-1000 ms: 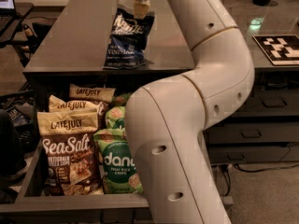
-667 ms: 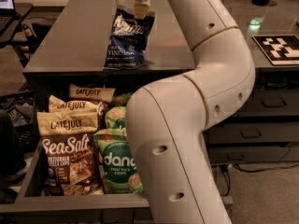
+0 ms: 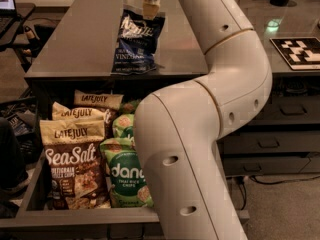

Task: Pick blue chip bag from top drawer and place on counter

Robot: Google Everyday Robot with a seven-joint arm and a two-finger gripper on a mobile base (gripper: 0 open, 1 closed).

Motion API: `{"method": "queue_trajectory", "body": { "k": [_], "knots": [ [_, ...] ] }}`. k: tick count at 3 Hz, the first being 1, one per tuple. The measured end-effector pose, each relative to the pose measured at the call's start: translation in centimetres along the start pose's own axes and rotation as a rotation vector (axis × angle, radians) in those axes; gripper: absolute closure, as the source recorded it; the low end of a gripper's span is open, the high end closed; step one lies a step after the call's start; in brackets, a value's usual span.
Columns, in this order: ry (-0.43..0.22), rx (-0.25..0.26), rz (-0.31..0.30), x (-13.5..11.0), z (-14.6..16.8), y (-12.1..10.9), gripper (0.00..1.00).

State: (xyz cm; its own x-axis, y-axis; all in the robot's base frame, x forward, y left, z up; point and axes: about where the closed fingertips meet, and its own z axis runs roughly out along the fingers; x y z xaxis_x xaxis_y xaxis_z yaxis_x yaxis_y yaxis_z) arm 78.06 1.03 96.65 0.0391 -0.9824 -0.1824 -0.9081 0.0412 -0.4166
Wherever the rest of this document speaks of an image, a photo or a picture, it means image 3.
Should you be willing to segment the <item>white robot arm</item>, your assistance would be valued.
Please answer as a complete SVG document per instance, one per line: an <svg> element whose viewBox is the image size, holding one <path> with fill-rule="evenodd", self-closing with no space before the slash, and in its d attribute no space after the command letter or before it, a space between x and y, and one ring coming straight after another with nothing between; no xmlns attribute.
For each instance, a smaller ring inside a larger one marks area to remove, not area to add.
<svg viewBox="0 0 320 240"><path fill-rule="evenodd" d="M208 72L142 100L134 122L141 167L166 240L248 240L216 142L261 111L271 66L235 0L179 2Z"/></svg>

